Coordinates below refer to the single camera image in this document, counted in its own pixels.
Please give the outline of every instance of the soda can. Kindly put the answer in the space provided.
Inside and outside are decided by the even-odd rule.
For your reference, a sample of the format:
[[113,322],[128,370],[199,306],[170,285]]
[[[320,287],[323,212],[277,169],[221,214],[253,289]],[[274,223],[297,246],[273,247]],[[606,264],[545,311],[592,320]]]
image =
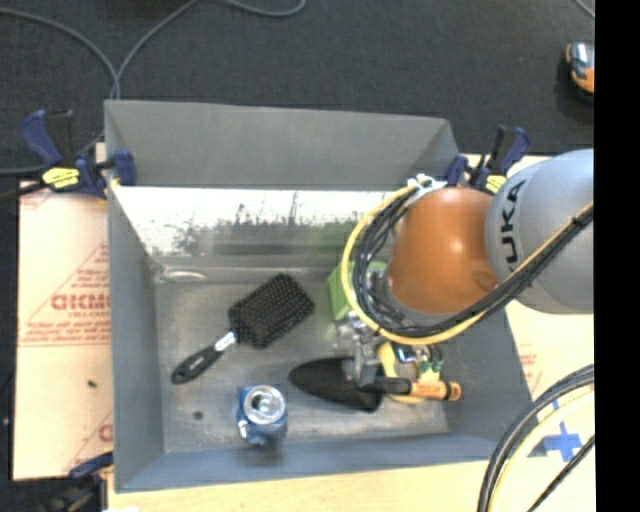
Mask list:
[[254,446],[274,445],[287,433],[287,403],[273,386],[247,386],[238,391],[240,437]]

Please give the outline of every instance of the dark floor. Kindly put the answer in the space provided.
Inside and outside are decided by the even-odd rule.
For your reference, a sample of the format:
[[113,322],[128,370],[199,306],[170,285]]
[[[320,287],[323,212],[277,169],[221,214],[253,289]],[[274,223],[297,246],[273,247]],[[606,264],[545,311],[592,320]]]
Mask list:
[[[294,0],[252,0],[284,9]],[[594,0],[582,0],[594,9]],[[118,67],[184,0],[0,0],[90,38]],[[0,12],[0,169],[37,166],[19,133],[30,112],[74,110],[78,147],[102,130],[109,75],[77,38]],[[268,19],[218,0],[194,3],[131,61],[125,98],[197,100],[436,116],[458,148],[491,148],[499,124],[521,126],[531,152],[593,146],[594,105],[567,79],[562,56],[593,41],[576,0],[308,0]],[[0,192],[15,178],[0,171]],[[16,225],[0,206],[0,511],[31,510],[68,482],[10,482],[15,361]]]

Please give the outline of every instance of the black cable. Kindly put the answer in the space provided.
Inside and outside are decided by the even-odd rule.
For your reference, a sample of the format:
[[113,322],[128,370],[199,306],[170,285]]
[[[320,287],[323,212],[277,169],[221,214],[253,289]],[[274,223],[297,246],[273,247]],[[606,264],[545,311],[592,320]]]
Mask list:
[[533,420],[540,411],[551,405],[555,400],[562,398],[564,395],[571,393],[572,391],[593,384],[594,382],[595,366],[593,364],[585,366],[551,386],[516,418],[503,435],[502,439],[496,446],[491,459],[489,460],[489,464],[482,481],[482,487],[480,489],[477,512],[488,511],[500,471],[504,466],[509,453],[518,443],[529,422]]
[[38,182],[32,183],[31,185],[27,185],[25,187],[7,190],[6,192],[2,192],[0,194],[0,204],[8,203],[9,201],[15,201],[19,197],[30,194],[31,192],[42,190],[46,186],[47,185],[45,183]]
[[378,251],[382,248],[380,242],[386,241],[386,236],[390,230],[395,227],[401,216],[406,213],[406,208],[402,210],[402,207],[416,193],[416,190],[419,189],[409,191],[392,201],[371,220],[369,226],[360,236],[360,243],[354,256],[352,281],[358,304],[367,316],[372,318],[380,327],[400,336],[427,337],[452,329],[480,312],[484,312],[484,316],[488,317],[520,294],[546,268],[565,245],[593,220],[593,206],[591,206],[576,216],[573,222],[560,233],[558,238],[524,268],[519,270],[516,276],[503,282],[480,300],[449,318],[431,326],[402,325],[397,322],[393,324],[388,317],[388,311],[391,306],[386,304],[384,309],[381,310],[379,307],[380,298],[376,297],[376,300],[371,300],[371,295],[367,290],[367,268],[368,264],[375,259]]
[[[158,23],[149,32],[147,32],[133,46],[133,48],[129,51],[129,53],[124,58],[122,64],[120,65],[120,67],[118,68],[117,71],[115,70],[115,68],[114,68],[113,64],[111,63],[111,61],[109,60],[109,58],[105,55],[105,53],[102,50],[100,50],[100,48],[98,48],[96,46],[96,44],[94,42],[92,42],[90,39],[88,39],[87,37],[85,37],[84,35],[80,34],[79,32],[77,32],[76,30],[74,30],[72,28],[69,28],[69,27],[67,27],[67,26],[65,26],[65,25],[63,25],[61,23],[58,23],[57,21],[53,21],[53,20],[50,20],[48,18],[44,18],[42,16],[38,16],[38,15],[35,15],[35,14],[29,14],[27,12],[19,11],[19,10],[16,10],[16,9],[11,9],[11,8],[8,8],[8,7],[0,7],[0,15],[13,16],[13,17],[16,17],[16,18],[21,18],[21,19],[25,19],[25,20],[28,20],[28,21],[33,21],[33,22],[36,22],[36,23],[40,23],[42,25],[45,25],[45,26],[48,26],[48,27],[51,27],[51,28],[55,28],[56,30],[60,30],[61,32],[63,32],[65,34],[75,38],[76,40],[80,41],[87,48],[89,48],[100,59],[100,61],[104,64],[104,66],[107,68],[107,71],[109,72],[109,75],[111,76],[111,79],[112,79],[112,82],[113,82],[108,97],[110,99],[120,99],[120,98],[122,98],[122,90],[121,90],[122,75],[124,74],[125,70],[129,66],[129,64],[131,63],[133,58],[140,52],[140,50],[144,47],[144,45],[147,44],[147,42],[151,38],[153,38],[158,32],[160,32],[167,25],[169,25],[169,23],[171,23],[176,18],[178,18],[179,16],[184,14],[187,10],[189,10],[191,7],[193,7],[199,1],[200,0],[190,0],[189,2],[184,4],[182,7],[179,7],[178,9],[176,9],[173,13],[171,13],[169,16],[167,16],[160,23]],[[269,18],[286,18],[286,17],[293,16],[294,14],[297,14],[302,9],[304,9],[306,7],[306,4],[307,4],[307,0],[298,0],[297,3],[290,9],[286,9],[286,10],[282,10],[282,11],[269,11],[269,10],[266,10],[266,9],[253,7],[251,5],[244,4],[242,2],[237,2],[235,0],[220,0],[220,1],[221,1],[221,3],[223,5],[227,5],[229,7],[234,8],[234,9],[246,11],[246,12],[249,12],[251,14],[255,14],[255,15],[263,16],[263,17],[269,17]],[[79,152],[80,153],[84,153],[84,152],[88,151],[90,148],[95,146],[100,140],[102,140],[103,137],[104,137],[104,130],[101,131],[100,134],[97,137],[95,137],[89,143],[84,145],[80,149]],[[23,175],[23,174],[32,173],[32,172],[34,172],[34,171],[36,171],[38,169],[39,168],[36,168],[36,167],[24,167],[24,168],[17,168],[17,169],[0,169],[0,175]]]
[[542,492],[542,494],[538,497],[531,507],[527,510],[527,512],[534,512],[543,502],[546,500],[553,491],[564,481],[565,478],[569,476],[571,471],[573,471],[578,464],[580,464],[584,458],[589,454],[591,449],[596,445],[596,435],[592,435],[589,440],[580,448],[580,451],[576,453],[569,462],[562,468],[560,473],[556,475],[556,477],[551,481],[551,483],[546,487],[546,489]]

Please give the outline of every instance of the brush handle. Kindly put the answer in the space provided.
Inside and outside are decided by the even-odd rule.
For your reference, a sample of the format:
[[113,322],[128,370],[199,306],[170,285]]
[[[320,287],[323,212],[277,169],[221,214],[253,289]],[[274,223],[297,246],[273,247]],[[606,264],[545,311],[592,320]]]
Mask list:
[[209,345],[195,354],[190,355],[173,370],[171,382],[173,384],[185,384],[199,377],[235,342],[235,333],[229,332],[213,345]]

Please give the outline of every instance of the cable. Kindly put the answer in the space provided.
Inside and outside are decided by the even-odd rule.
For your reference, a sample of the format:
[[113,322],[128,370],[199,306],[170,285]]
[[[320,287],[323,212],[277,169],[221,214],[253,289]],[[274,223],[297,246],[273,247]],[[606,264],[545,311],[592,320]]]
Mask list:
[[100,48],[98,48],[95,45],[95,43],[93,43],[93,41],[83,36],[80,32],[63,25],[62,23],[58,23],[57,21],[50,20],[42,16],[38,16],[36,14],[29,14],[27,12],[11,9],[9,7],[0,7],[0,14],[3,14],[5,16],[13,16],[15,18],[25,19],[28,21],[33,21],[35,23],[40,23],[42,25],[55,28],[56,30],[59,30],[67,34],[68,36],[73,37],[74,39],[77,39],[82,44],[84,44],[89,50],[91,50],[98,57],[98,59],[100,59],[100,61],[102,62],[104,67],[107,69],[107,71],[109,72],[109,75],[111,76],[111,79],[114,82],[117,94],[118,95],[120,94],[120,84],[118,82],[118,77],[116,74],[116,70],[113,67],[113,64],[111,63],[109,58],[104,54],[104,52]]
[[236,9],[239,9],[241,11],[250,12],[251,14],[257,14],[259,16],[267,16],[271,18],[288,18],[289,16],[298,14],[302,9],[304,9],[307,5],[307,0],[299,0],[295,6],[285,11],[268,11],[265,9],[260,9],[258,7],[250,6],[242,2],[236,2],[235,0],[222,0],[222,3],[228,5],[229,7],[235,7]]
[[591,449],[596,445],[596,435],[593,434],[589,440],[580,448],[578,453],[576,453],[572,459],[567,462],[564,468],[556,475],[556,477],[551,481],[551,483],[547,486],[547,488],[542,492],[542,494],[538,497],[531,507],[527,510],[527,512],[534,512],[541,504],[546,500],[553,491],[564,481],[564,479],[569,476],[571,471],[573,471],[578,464],[580,464],[584,458],[589,454]]
[[595,382],[595,366],[587,365],[577,370],[563,379],[559,380],[547,391],[545,391],[538,399],[527,407],[516,418],[497,444],[482,481],[480,495],[478,497],[477,512],[488,512],[489,503],[495,490],[500,471],[513,447],[518,443],[522,432],[525,430],[529,422],[554,400],[558,400],[576,389],[593,384]]
[[25,187],[13,188],[7,190],[6,192],[0,193],[0,204],[8,203],[9,201],[14,201],[19,197],[25,196],[27,194],[31,194],[32,192],[37,192],[38,190],[42,190],[47,185],[42,182],[32,183]]
[[[591,201],[526,258],[499,286],[448,319],[432,326],[391,325],[389,307],[379,311],[374,305],[374,302],[379,302],[379,299],[374,298],[374,301],[371,301],[371,294],[367,287],[367,268],[377,251],[384,245],[388,233],[406,213],[408,207],[405,208],[405,205],[417,198],[419,190],[426,193],[436,190],[433,183],[431,178],[423,177],[421,181],[412,182],[378,203],[357,223],[342,255],[340,279],[352,310],[377,335],[398,343],[409,345],[439,343],[463,332],[483,317],[497,311],[519,295],[560,250],[593,220],[593,201]],[[358,238],[360,238],[360,246],[355,251],[351,271],[351,254],[354,253]]]
[[493,497],[489,502],[490,512],[500,510],[499,504],[504,495],[505,487],[513,478],[513,475],[518,471],[522,463],[527,459],[531,451],[553,428],[556,428],[557,425],[564,421],[572,412],[591,402],[593,399],[593,390],[574,398],[570,402],[563,404],[560,408],[555,409],[551,414],[549,414],[549,416],[541,420],[531,433],[527,435],[522,443],[514,450],[513,454],[509,457],[498,475],[493,491]]
[[[109,75],[111,76],[113,84],[111,86],[111,90],[110,90],[110,93],[109,93],[108,97],[110,99],[120,99],[120,98],[122,98],[122,89],[121,89],[122,75],[124,74],[124,71],[127,69],[127,67],[129,66],[129,64],[131,63],[133,58],[140,52],[140,50],[144,47],[145,44],[147,44],[147,42],[149,42],[149,40],[151,38],[153,38],[158,32],[160,32],[162,29],[164,29],[169,23],[171,23],[176,18],[178,18],[179,16],[184,14],[187,10],[189,10],[191,7],[193,7],[199,1],[200,0],[190,0],[189,2],[184,4],[182,7],[179,7],[178,9],[176,9],[173,13],[171,13],[169,16],[167,16],[160,23],[158,23],[149,32],[147,32],[133,46],[133,48],[129,51],[129,53],[126,55],[125,59],[123,60],[122,64],[120,65],[120,67],[118,68],[117,71],[115,70],[113,64],[108,59],[108,57],[104,54],[104,52],[102,50],[100,50],[100,48],[98,48],[95,45],[95,43],[93,43],[91,40],[89,40],[88,38],[86,38],[85,36],[83,36],[82,34],[77,32],[76,30],[73,30],[73,29],[71,29],[71,28],[69,28],[69,27],[67,27],[65,25],[62,25],[61,23],[58,23],[58,22],[53,21],[53,20],[50,20],[48,18],[44,18],[42,16],[38,16],[38,15],[34,15],[34,14],[29,14],[29,13],[26,13],[26,12],[23,12],[23,11],[18,11],[16,9],[11,9],[11,8],[7,8],[7,7],[0,7],[0,14],[4,14],[4,15],[7,15],[7,16],[13,16],[13,17],[16,17],[16,18],[22,18],[22,19],[33,21],[33,22],[36,22],[36,23],[40,23],[40,24],[43,24],[45,26],[52,27],[52,28],[55,28],[57,30],[60,30],[63,33],[65,33],[65,34],[67,34],[67,35],[79,40],[87,48],[89,48],[95,55],[98,56],[98,58],[102,61],[102,63],[105,65],[105,67],[109,71]],[[261,9],[261,8],[258,8],[258,7],[253,7],[253,6],[248,5],[248,4],[237,2],[235,0],[220,0],[220,1],[221,1],[222,4],[227,5],[229,7],[232,7],[232,8],[238,9],[238,10],[242,10],[242,11],[246,11],[246,12],[249,12],[251,14],[258,15],[258,16],[270,17],[270,18],[285,18],[285,17],[293,16],[294,14],[297,14],[302,9],[304,9],[306,7],[306,4],[307,4],[307,0],[298,0],[296,5],[294,5],[294,7],[292,7],[291,9],[287,9],[287,10],[283,10],[283,11],[269,11],[269,10],[266,10],[266,9]],[[101,131],[100,134],[97,137],[95,137],[89,143],[84,145],[80,149],[79,152],[80,153],[84,153],[84,152],[88,151],[90,148],[95,146],[96,143],[98,143],[103,137],[104,137],[104,130]],[[13,174],[13,175],[29,174],[29,173],[32,173],[32,172],[38,171],[38,170],[40,170],[39,167],[24,167],[24,168],[18,168],[18,169],[0,169],[0,176],[1,175],[11,175],[11,174]]]

